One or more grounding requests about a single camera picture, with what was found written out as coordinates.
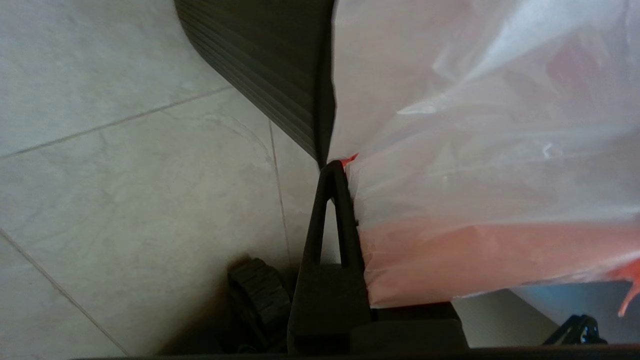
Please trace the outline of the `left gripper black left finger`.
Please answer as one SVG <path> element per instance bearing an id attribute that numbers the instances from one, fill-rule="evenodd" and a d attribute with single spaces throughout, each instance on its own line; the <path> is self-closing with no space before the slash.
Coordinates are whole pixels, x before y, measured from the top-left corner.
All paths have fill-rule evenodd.
<path id="1" fill-rule="evenodd" d="M 334 202 L 339 264 L 322 264 L 326 209 Z M 345 168 L 332 161 L 318 177 L 287 326 L 289 353 L 349 353 L 351 333 L 371 323 L 364 260 Z"/>

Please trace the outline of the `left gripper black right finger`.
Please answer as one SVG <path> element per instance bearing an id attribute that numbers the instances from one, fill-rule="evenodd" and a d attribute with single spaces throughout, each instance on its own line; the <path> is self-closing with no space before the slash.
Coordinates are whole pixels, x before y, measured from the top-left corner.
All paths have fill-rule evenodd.
<path id="1" fill-rule="evenodd" d="M 438 353 L 468 349 L 454 305 L 372 309 L 371 322 L 350 331 L 351 353 Z"/>

